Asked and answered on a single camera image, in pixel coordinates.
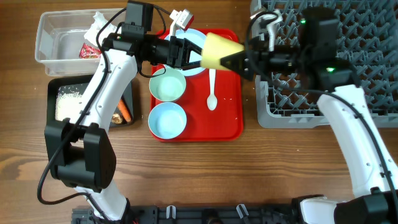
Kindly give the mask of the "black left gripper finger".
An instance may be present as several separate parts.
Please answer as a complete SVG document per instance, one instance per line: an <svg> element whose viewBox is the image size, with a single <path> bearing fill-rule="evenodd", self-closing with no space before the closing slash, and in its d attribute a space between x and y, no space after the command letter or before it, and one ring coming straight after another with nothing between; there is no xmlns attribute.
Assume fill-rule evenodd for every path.
<svg viewBox="0 0 398 224"><path fill-rule="evenodd" d="M197 44L193 43L192 41L188 39L184 39L184 49L190 53L190 52L195 52L195 53L201 53L202 48L199 47Z"/></svg>
<svg viewBox="0 0 398 224"><path fill-rule="evenodd" d="M194 68L199 68L200 67L200 60L189 62L189 61L183 61L182 62L182 70L191 70Z"/></svg>

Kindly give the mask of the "yellow plastic cup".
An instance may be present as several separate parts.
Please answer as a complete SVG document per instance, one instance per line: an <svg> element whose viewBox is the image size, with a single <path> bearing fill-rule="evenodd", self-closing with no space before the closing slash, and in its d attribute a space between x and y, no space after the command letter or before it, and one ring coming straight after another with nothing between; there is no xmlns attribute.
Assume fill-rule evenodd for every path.
<svg viewBox="0 0 398 224"><path fill-rule="evenodd" d="M221 58L241 52L244 46L214 33L207 33L201 51L200 66L215 70L228 70L222 66Z"/></svg>

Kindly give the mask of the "mint green bowl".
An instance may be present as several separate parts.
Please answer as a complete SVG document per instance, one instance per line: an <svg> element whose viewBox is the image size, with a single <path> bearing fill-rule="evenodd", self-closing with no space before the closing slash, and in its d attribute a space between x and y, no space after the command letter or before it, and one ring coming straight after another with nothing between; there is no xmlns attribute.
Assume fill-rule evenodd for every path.
<svg viewBox="0 0 398 224"><path fill-rule="evenodd" d="M177 101L185 93L186 87L185 76L173 68L159 69L149 81L150 93L156 100L163 102Z"/></svg>

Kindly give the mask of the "white plastic spoon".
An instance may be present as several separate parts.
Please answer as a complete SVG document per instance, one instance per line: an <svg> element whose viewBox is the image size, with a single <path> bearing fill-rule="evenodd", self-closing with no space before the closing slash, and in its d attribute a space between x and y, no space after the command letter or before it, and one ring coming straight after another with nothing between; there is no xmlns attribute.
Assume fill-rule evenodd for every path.
<svg viewBox="0 0 398 224"><path fill-rule="evenodd" d="M215 96L215 78L216 78L216 70L209 69L209 82L210 82L210 94L207 98L207 106L210 111L214 111L218 100Z"/></svg>

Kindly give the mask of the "light blue bowl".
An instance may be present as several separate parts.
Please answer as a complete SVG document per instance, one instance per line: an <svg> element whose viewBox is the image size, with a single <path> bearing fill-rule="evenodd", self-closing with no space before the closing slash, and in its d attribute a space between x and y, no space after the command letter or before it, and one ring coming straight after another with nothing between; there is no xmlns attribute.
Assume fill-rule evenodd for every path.
<svg viewBox="0 0 398 224"><path fill-rule="evenodd" d="M160 139L173 139L181 135L187 125L185 110L178 104L163 102L149 114L148 126L151 133Z"/></svg>

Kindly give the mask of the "orange carrot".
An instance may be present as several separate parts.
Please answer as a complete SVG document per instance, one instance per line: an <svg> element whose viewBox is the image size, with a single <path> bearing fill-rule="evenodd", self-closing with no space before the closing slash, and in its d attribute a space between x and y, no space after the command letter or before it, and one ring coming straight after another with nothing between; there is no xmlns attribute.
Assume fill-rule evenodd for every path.
<svg viewBox="0 0 398 224"><path fill-rule="evenodd" d="M125 105L124 101L122 99L119 100L118 103L118 109L121 112L123 118L126 120L127 123L130 123L132 121L131 114Z"/></svg>

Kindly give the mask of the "white napkin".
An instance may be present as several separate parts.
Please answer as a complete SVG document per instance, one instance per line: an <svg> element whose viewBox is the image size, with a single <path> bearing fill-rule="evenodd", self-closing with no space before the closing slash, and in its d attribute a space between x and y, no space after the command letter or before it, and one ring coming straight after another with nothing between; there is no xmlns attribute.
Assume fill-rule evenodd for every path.
<svg viewBox="0 0 398 224"><path fill-rule="evenodd" d="M104 15L99 11L96 11L96 14L93 16L94 23L92 23L91 27L88 31L84 34L84 38L93 46L97 47L96 37L99 31L104 27L104 25L108 22L104 18ZM116 32L116 26L113 24L109 24L103 31L100 33L99 36L99 43L102 43L103 39L107 37L110 33Z"/></svg>

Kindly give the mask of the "red snack wrapper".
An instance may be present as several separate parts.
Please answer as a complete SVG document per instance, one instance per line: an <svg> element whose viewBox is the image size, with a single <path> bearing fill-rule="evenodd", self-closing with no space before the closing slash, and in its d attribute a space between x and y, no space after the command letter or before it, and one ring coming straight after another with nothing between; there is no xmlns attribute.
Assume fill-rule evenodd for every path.
<svg viewBox="0 0 398 224"><path fill-rule="evenodd" d="M92 47L86 43L82 45L82 48L79 53L79 57L83 59L87 58L100 58L101 51L96 47Z"/></svg>

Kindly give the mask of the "brown food scrap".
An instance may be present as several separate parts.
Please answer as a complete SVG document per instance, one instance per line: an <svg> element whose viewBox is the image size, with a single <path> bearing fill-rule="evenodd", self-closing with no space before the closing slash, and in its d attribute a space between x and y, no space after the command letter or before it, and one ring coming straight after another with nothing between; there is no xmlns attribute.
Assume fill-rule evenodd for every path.
<svg viewBox="0 0 398 224"><path fill-rule="evenodd" d="M113 124L122 124L123 123L123 117L120 114L118 114L118 113L114 113L112 115L111 122Z"/></svg>

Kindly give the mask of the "white rice pile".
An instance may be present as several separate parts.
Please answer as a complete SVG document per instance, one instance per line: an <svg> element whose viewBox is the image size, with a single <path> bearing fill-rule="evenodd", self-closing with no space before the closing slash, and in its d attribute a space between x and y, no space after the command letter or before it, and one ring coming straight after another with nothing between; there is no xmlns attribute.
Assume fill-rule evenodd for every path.
<svg viewBox="0 0 398 224"><path fill-rule="evenodd" d="M74 85L61 86L55 103L55 119L63 121L72 118L80 111L81 90Z"/></svg>

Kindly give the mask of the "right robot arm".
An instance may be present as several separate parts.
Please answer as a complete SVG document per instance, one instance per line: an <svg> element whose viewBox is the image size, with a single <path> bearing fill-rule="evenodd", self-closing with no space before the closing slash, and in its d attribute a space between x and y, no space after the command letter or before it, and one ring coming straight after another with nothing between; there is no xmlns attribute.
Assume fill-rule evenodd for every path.
<svg viewBox="0 0 398 224"><path fill-rule="evenodd" d="M269 34L268 43L247 38L240 52L221 64L245 79L271 72L300 72L308 82L302 91L318 96L317 106L328 120L347 163L354 199L335 202L324 196L297 199L300 223L396 223L397 165L370 115L354 66L336 55L338 18L332 9L303 11L299 45L276 45L274 26L282 19L261 10L251 17Z"/></svg>

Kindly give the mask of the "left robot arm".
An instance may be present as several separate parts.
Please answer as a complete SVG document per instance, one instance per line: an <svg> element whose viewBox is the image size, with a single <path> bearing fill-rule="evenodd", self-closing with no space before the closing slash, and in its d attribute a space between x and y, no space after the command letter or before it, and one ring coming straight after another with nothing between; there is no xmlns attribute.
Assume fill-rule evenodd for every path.
<svg viewBox="0 0 398 224"><path fill-rule="evenodd" d="M156 35L111 33L99 45L102 53L97 71L90 80L78 114L63 121L49 121L45 142L49 163L37 188L42 204L42 187L48 174L84 196L103 223L132 223L129 200L123 196L113 176L116 155L108 138L109 125L127 84L141 69L142 62L164 64L188 70L199 62L190 62L191 52L202 48L188 39Z"/></svg>

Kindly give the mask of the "black waste tray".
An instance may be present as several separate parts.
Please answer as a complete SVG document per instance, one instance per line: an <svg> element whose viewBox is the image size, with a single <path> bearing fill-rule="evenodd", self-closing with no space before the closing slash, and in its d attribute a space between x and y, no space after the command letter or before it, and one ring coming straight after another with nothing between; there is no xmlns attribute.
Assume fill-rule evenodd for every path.
<svg viewBox="0 0 398 224"><path fill-rule="evenodd" d="M47 88L47 117L46 117L47 122L56 120L55 119L55 103L56 103L56 96L57 96L58 89L61 86L74 85L75 87L78 87L81 90L81 93L83 96L90 80L92 79L92 76L93 75L62 77L62 78L55 78L49 82L48 88ZM125 105L127 106L128 110L131 114L132 121L130 123L127 123L126 120L123 118L122 124L113 124L112 122L110 122L111 128L128 126L128 125L131 125L134 121L132 83L127 84L127 87L124 90L124 93L122 94L121 99L124 101ZM116 107L114 113L118 113L122 116L121 112L118 109L118 106Z"/></svg>

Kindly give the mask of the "light blue plate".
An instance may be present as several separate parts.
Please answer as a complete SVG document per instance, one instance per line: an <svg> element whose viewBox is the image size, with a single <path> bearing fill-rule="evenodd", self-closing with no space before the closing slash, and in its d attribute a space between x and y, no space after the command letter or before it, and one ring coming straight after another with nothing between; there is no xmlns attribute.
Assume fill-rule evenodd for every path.
<svg viewBox="0 0 398 224"><path fill-rule="evenodd" d="M179 38L179 39L188 39L189 41L193 42L195 45L197 45L201 48L203 48L205 39L206 39L206 35L196 29L188 29L186 32L179 29L176 31L175 36L176 36L176 38ZM189 62L196 62L196 61L200 61L200 60L201 60L200 54L195 53L195 52L192 52L190 54ZM205 68L203 68L203 67L193 68L193 69L189 69L189 70L177 69L177 71L179 71L182 75L184 75L186 77L197 75L204 70L205 70Z"/></svg>

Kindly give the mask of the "clear plastic bin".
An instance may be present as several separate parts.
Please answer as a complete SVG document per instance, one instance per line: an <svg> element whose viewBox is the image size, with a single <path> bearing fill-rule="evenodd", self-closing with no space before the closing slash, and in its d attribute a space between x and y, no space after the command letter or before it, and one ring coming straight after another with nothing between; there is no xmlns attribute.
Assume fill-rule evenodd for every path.
<svg viewBox="0 0 398 224"><path fill-rule="evenodd" d="M119 8L45 12L37 28L35 59L45 65L49 76L74 76L95 73L98 58L80 58L80 50L90 41L84 35L100 12L109 20Z"/></svg>

